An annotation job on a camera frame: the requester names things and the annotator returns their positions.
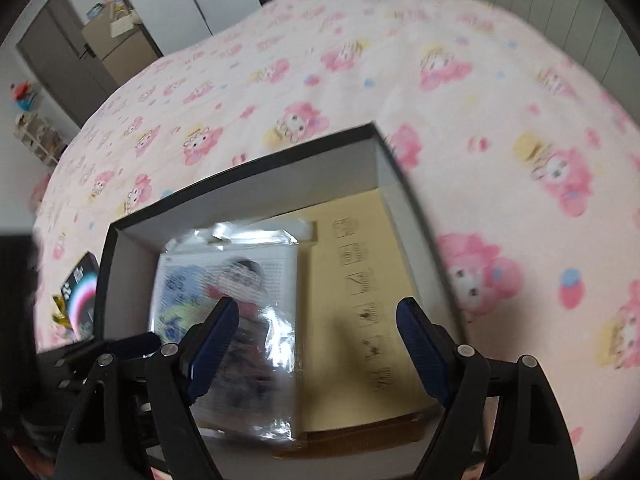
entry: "yellow paper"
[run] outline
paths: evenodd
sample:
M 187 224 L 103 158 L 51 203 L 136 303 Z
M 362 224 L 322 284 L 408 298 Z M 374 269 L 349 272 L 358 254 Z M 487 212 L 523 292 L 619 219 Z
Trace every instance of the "yellow paper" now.
M 414 288 L 378 191 L 284 215 L 291 216 L 315 224 L 314 241 L 298 256 L 302 431 L 433 404 L 396 329 L 396 305 Z

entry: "blue gripper pad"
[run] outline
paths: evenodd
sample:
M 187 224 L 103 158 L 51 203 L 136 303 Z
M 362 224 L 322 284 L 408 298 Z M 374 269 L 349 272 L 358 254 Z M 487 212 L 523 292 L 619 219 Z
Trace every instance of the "blue gripper pad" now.
M 209 391 L 239 321 L 238 304 L 222 298 L 200 327 L 188 357 L 190 383 L 185 393 L 191 404 Z
M 454 393 L 447 362 L 438 350 L 444 342 L 432 340 L 439 335 L 414 298 L 404 298 L 398 303 L 396 325 L 425 391 L 441 405 L 449 406 Z

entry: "pink blanket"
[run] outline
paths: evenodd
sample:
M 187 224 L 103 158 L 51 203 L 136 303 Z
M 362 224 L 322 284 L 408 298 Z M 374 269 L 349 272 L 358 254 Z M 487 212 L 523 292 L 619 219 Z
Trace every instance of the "pink blanket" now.
M 485 355 L 542 363 L 588 476 L 640 413 L 640 135 L 580 66 L 477 0 L 275 0 L 158 60 L 53 174 L 51 295 L 111 222 L 206 176 L 376 121 L 439 235 Z

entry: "door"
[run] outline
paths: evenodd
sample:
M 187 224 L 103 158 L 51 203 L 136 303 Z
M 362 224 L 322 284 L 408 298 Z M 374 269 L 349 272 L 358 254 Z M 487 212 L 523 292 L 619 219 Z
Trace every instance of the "door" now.
M 84 42 L 68 0 L 49 0 L 17 45 L 44 88 L 80 127 L 117 85 Z

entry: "plastic bag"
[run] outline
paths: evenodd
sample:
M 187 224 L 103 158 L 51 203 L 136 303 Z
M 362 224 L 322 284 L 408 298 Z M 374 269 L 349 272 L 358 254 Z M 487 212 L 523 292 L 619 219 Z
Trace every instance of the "plastic bag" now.
M 150 328 L 178 342 L 222 296 L 240 323 L 209 392 L 191 407 L 201 428 L 275 443 L 297 435 L 297 240 L 283 230 L 217 224 L 168 244 L 158 263 Z

